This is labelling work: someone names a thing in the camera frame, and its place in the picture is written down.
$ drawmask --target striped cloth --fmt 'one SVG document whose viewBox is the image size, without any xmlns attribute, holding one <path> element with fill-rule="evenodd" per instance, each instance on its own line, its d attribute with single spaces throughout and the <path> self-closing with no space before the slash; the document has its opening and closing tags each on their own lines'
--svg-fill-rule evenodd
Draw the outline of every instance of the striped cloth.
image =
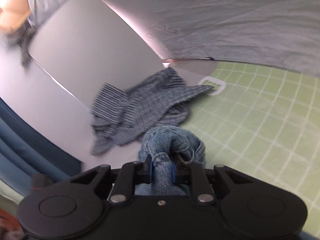
<svg viewBox="0 0 320 240">
<path fill-rule="evenodd" d="M 210 89 L 207 85 L 187 87 L 173 68 L 125 91 L 104 84 L 92 106 L 96 141 L 91 154 L 103 154 L 115 144 L 140 141 L 154 127 L 177 126 L 189 115 L 185 102 Z"/>
</svg>

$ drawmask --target jeans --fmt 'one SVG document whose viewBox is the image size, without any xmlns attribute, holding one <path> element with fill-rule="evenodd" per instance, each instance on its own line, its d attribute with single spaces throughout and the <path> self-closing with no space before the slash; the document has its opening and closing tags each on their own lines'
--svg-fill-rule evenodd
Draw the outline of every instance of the jeans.
<svg viewBox="0 0 320 240">
<path fill-rule="evenodd" d="M 191 132 L 176 126 L 162 126 L 149 130 L 143 140 L 138 160 L 144 162 L 152 157 L 153 178 L 151 185 L 136 186 L 136 195 L 186 195 L 188 187 L 172 182 L 170 153 L 180 153 L 185 161 L 205 166 L 204 143 Z"/>
</svg>

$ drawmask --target green checkered mat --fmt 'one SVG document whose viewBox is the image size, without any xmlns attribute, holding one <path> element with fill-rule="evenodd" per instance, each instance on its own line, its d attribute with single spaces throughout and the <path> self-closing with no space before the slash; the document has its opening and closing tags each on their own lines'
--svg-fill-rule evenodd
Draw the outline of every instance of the green checkered mat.
<svg viewBox="0 0 320 240">
<path fill-rule="evenodd" d="M 304 230 L 320 236 L 320 81 L 276 68 L 221 62 L 228 85 L 201 96 L 181 125 L 206 145 L 207 166 L 225 164 L 299 195 Z"/>
</svg>

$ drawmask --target screw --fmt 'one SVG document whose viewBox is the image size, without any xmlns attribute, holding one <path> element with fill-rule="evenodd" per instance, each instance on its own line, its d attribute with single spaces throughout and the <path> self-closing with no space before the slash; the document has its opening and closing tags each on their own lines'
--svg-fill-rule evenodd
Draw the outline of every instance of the screw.
<svg viewBox="0 0 320 240">
<path fill-rule="evenodd" d="M 126 201 L 127 198 L 126 198 L 124 195 L 116 194 L 116 195 L 111 196 L 111 197 L 110 197 L 110 200 L 111 200 L 113 203 L 122 203 L 122 202 Z"/>
<path fill-rule="evenodd" d="M 166 201 L 165 200 L 159 200 L 158 201 L 158 205 L 159 206 L 164 206 L 166 204 Z"/>
<path fill-rule="evenodd" d="M 214 198 L 210 194 L 201 194 L 198 196 L 198 200 L 202 203 L 207 203 L 207 202 L 211 202 L 212 200 L 214 200 Z"/>
</svg>

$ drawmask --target orange object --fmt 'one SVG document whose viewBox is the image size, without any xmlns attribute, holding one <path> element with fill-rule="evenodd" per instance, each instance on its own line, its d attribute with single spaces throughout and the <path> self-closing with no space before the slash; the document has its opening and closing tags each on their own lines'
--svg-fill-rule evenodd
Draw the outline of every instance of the orange object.
<svg viewBox="0 0 320 240">
<path fill-rule="evenodd" d="M 28 0 L 7 0 L 0 8 L 0 32 L 8 34 L 15 32 L 30 14 Z"/>
<path fill-rule="evenodd" d="M 0 209 L 0 227 L 8 232 L 21 230 L 18 220 L 3 209 Z"/>
</svg>

